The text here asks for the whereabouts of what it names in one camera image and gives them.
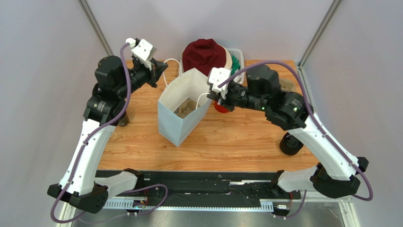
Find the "pulp cup carrier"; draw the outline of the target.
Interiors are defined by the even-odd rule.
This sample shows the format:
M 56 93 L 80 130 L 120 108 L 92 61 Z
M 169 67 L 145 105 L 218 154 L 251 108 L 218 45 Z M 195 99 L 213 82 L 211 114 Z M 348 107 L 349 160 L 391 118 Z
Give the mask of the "pulp cup carrier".
M 296 85 L 291 80 L 280 78 L 279 83 L 283 92 L 296 92 Z
M 192 113 L 200 107 L 200 104 L 193 98 L 187 98 L 184 102 L 182 102 L 174 111 L 173 113 L 184 119 L 187 115 Z

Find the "white paper bag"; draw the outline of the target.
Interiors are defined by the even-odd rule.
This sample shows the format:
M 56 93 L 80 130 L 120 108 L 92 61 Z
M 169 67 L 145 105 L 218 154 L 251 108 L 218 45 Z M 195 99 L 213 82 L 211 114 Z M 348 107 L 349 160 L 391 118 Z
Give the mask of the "white paper bag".
M 196 68 L 180 73 L 168 83 L 158 99 L 158 132 L 179 147 L 207 113 L 211 104 L 208 90 L 207 76 Z M 195 109 L 181 117 L 178 111 L 186 101 Z

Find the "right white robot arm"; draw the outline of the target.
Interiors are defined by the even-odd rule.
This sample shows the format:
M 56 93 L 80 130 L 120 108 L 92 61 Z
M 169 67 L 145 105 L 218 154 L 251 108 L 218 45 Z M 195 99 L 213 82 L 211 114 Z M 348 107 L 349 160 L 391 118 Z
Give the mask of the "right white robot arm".
M 230 112 L 236 107 L 264 112 L 268 121 L 286 132 L 280 142 L 283 153 L 295 155 L 306 147 L 317 158 L 318 164 L 311 168 L 278 171 L 272 179 L 275 187 L 286 192 L 315 190 L 333 199 L 357 197 L 360 182 L 366 180 L 368 160 L 352 155 L 336 141 L 304 93 L 283 91 L 270 64 L 263 61 L 243 68 L 246 86 L 236 83 L 228 69 L 211 69 L 208 98 Z

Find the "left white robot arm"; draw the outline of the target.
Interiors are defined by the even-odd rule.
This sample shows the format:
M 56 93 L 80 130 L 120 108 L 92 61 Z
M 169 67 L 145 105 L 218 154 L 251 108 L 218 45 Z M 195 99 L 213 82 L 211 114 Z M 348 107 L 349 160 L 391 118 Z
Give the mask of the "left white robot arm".
M 117 56 L 101 59 L 95 70 L 96 84 L 84 111 L 82 132 L 70 166 L 59 183 L 50 185 L 48 195 L 87 213 L 96 214 L 107 200 L 132 193 L 144 186 L 142 172 L 126 168 L 117 175 L 96 176 L 100 158 L 112 133 L 127 124 L 126 97 L 145 84 L 156 82 L 168 65 L 151 60 L 151 68 L 133 58 L 133 67 Z

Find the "left black coffee cup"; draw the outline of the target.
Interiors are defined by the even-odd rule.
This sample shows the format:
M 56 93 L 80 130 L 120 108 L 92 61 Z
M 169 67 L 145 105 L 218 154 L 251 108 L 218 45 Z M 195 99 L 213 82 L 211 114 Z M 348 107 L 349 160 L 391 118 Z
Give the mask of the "left black coffee cup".
M 120 118 L 120 120 L 118 121 L 118 126 L 120 127 L 124 127 L 129 123 L 129 117 L 127 112 L 124 113 L 124 115 Z

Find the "white plastic basket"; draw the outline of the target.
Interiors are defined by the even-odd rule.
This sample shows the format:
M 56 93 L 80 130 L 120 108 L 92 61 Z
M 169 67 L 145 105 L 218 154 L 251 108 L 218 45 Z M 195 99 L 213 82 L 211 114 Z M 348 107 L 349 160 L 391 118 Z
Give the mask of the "white plastic basket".
M 235 49 L 235 48 L 227 48 L 227 50 L 230 52 L 230 54 L 235 55 L 236 58 L 239 60 L 240 66 L 241 66 L 240 70 L 241 70 L 242 68 L 244 68 L 244 67 L 245 67 L 245 60 L 244 60 L 244 56 L 243 56 L 242 51 L 241 51 L 240 49 Z M 245 80 L 245 73 L 244 73 L 244 72 L 241 73 L 241 74 L 239 74 L 239 75 L 234 79 L 234 81 L 235 81 L 236 83 L 238 83 L 238 84 L 243 84 L 244 80 Z

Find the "red cup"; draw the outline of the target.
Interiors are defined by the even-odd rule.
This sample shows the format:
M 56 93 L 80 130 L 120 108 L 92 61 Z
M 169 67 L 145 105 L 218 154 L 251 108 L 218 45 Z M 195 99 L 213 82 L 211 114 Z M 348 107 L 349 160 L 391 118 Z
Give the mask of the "red cup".
M 214 108 L 219 113 L 223 113 L 223 114 L 229 113 L 229 110 L 227 110 L 225 107 L 219 105 L 217 101 L 214 102 Z

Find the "green cloth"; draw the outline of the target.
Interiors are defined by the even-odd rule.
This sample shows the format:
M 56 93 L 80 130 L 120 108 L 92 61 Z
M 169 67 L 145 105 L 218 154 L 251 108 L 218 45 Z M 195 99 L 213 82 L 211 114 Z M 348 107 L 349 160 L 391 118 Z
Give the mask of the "green cloth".
M 236 58 L 235 55 L 231 54 L 230 56 L 232 60 L 231 75 L 233 75 L 240 70 L 241 66 L 239 60 Z

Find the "beige hat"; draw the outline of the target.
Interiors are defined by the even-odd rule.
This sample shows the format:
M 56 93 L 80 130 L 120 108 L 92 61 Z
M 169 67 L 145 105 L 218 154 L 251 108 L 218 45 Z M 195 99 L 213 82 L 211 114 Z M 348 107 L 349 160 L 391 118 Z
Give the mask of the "beige hat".
M 232 57 L 231 57 L 230 52 L 225 47 L 223 49 L 226 54 L 226 63 L 225 63 L 224 68 L 230 70 L 232 67 Z

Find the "maroon bucket hat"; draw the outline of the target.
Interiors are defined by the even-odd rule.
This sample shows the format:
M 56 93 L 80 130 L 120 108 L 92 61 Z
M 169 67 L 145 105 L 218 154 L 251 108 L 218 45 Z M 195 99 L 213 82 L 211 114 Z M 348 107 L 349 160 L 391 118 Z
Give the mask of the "maroon bucket hat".
M 193 41 L 185 47 L 182 53 L 184 72 L 197 69 L 208 76 L 212 68 L 223 68 L 226 63 L 226 49 L 213 39 Z

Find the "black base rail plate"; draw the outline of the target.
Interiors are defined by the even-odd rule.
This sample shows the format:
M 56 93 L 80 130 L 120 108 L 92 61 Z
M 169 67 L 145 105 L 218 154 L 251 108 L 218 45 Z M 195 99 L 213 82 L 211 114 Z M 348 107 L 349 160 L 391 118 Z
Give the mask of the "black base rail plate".
M 109 199 L 108 209 L 270 211 L 278 204 L 294 205 L 307 198 L 272 183 L 274 172 L 143 171 L 145 192 L 122 193 Z

